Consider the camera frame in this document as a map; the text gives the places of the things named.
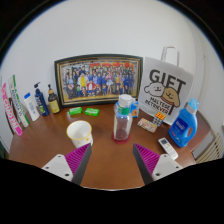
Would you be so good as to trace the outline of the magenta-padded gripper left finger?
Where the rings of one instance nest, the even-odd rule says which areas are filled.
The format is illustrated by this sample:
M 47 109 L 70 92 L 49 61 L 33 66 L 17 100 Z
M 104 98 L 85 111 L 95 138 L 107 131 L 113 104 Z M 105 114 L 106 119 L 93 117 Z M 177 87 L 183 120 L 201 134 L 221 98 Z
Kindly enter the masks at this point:
M 42 169 L 80 185 L 91 153 L 91 144 L 88 143 L 67 155 L 57 154 Z

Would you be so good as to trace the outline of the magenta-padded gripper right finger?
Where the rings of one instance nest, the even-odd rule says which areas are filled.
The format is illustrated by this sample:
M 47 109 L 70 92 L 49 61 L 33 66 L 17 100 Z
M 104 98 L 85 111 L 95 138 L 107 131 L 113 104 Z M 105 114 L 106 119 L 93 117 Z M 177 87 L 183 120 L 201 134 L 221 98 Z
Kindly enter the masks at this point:
M 168 154 L 158 155 L 136 143 L 133 144 L 133 155 L 145 185 L 182 169 Z

